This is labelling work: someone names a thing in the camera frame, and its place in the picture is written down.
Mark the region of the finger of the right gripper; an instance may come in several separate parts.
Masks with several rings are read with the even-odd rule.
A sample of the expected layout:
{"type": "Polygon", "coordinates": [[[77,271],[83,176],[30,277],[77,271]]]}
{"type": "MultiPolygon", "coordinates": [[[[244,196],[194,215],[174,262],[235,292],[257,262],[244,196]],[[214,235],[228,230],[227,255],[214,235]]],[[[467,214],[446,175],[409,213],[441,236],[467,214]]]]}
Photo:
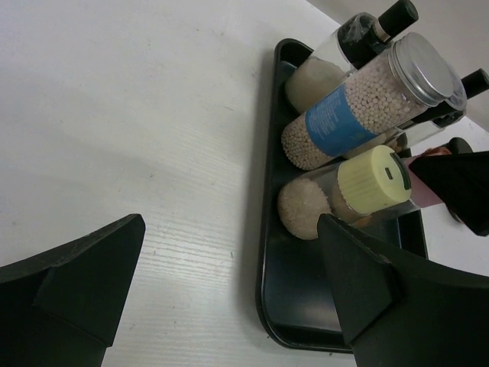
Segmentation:
{"type": "Polygon", "coordinates": [[[475,234],[488,235],[488,153],[424,156],[410,170],[475,234]]]}

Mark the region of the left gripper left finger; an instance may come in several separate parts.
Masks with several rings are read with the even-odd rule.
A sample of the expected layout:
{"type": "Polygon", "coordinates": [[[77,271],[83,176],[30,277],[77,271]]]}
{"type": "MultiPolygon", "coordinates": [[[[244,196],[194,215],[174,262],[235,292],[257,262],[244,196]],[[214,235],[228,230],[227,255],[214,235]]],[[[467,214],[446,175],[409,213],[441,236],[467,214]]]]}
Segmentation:
{"type": "Polygon", "coordinates": [[[130,214],[1,268],[3,366],[100,366],[118,330],[144,240],[130,214]]]}

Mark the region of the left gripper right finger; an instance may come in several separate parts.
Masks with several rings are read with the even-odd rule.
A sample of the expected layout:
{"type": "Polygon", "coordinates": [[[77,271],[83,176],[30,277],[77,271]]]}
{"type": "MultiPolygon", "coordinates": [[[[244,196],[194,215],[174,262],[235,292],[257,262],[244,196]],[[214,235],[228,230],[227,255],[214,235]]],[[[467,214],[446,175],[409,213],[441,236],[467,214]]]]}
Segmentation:
{"type": "Polygon", "coordinates": [[[488,364],[487,277],[424,259],[331,215],[317,229],[357,365],[488,364]]]}

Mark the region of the grey grinder cap salt jar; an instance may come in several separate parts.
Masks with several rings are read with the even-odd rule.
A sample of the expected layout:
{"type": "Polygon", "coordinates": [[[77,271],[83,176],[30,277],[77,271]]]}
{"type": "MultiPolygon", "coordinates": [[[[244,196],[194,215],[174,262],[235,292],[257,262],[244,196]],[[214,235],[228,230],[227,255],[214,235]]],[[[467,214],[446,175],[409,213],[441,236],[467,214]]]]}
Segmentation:
{"type": "Polygon", "coordinates": [[[344,158],[353,158],[378,145],[386,145],[399,153],[450,125],[450,119],[458,119],[466,111],[469,99],[469,79],[470,77],[467,75],[460,82],[455,83],[454,94],[447,102],[440,103],[434,108],[429,108],[413,120],[387,130],[358,148],[349,151],[344,155],[344,158]]]}

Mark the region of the yellow cap spice jar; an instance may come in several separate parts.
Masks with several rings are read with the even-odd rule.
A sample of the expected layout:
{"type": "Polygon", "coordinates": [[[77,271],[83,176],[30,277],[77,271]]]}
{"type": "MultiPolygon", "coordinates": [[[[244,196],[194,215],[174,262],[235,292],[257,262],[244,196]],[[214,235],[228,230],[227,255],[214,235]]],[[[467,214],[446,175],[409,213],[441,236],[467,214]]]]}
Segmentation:
{"type": "Polygon", "coordinates": [[[285,184],[277,198],[281,222],[302,240],[318,238],[322,214],[356,226],[411,197],[412,184],[403,160],[378,145],[351,159],[307,172],[285,184]]]}

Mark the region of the black cap brown spice bottle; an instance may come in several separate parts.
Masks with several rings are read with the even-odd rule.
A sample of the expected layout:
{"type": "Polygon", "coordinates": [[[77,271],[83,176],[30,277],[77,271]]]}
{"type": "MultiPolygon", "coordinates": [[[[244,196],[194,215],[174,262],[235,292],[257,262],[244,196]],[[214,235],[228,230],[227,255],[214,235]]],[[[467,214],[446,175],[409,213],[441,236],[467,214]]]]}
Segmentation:
{"type": "MultiPolygon", "coordinates": [[[[488,74],[478,69],[461,79],[467,99],[471,99],[488,90],[488,74]]],[[[400,126],[400,130],[387,143],[396,152],[412,146],[438,134],[450,125],[460,121],[467,112],[467,107],[456,109],[448,102],[431,108],[414,120],[400,126]]]]}

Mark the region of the silver cap blue label jar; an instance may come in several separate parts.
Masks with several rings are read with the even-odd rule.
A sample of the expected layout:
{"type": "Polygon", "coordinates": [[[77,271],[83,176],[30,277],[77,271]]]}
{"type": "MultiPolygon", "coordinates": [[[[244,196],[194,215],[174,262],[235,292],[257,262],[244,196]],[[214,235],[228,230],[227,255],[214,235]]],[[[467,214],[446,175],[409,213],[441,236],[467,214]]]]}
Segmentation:
{"type": "Polygon", "coordinates": [[[448,102],[461,78],[424,36],[410,32],[289,123],[288,160],[311,171],[448,102]]]}

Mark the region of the black cap white powder bottle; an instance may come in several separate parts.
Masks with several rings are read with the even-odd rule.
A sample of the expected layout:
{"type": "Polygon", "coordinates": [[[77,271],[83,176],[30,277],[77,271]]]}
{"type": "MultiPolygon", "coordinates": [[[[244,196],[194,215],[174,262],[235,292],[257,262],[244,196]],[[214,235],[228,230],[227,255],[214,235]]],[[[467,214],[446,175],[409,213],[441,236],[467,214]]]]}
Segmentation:
{"type": "Polygon", "coordinates": [[[289,104],[299,113],[314,106],[419,20],[411,1],[397,1],[380,16],[361,12],[329,35],[286,81],[289,104]]]}

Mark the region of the small black cap spice jar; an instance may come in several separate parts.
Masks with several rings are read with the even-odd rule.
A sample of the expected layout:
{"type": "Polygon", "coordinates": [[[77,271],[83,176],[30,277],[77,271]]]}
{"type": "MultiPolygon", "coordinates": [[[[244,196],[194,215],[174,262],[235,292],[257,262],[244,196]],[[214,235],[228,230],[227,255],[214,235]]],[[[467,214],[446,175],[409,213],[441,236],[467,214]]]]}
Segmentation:
{"type": "Polygon", "coordinates": [[[465,139],[459,137],[452,138],[448,142],[447,148],[452,154],[468,154],[473,152],[470,144],[465,139]]]}

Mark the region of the pink cap spice jar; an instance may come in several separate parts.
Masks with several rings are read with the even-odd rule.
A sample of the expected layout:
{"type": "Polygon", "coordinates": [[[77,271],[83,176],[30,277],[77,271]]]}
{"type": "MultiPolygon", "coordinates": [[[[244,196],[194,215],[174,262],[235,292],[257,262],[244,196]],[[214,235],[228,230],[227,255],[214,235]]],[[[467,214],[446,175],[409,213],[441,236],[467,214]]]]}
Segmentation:
{"type": "Polygon", "coordinates": [[[383,209],[362,219],[359,219],[353,224],[355,228],[361,229],[367,226],[372,226],[378,222],[383,222],[389,219],[396,219],[408,213],[415,212],[417,210],[435,206],[442,203],[442,200],[434,193],[428,186],[426,186],[410,169],[411,163],[417,158],[424,156],[441,156],[450,155],[451,151],[445,146],[439,146],[436,148],[430,148],[422,154],[414,157],[404,158],[403,163],[407,169],[411,183],[411,196],[404,202],[397,204],[396,206],[383,209]]]}

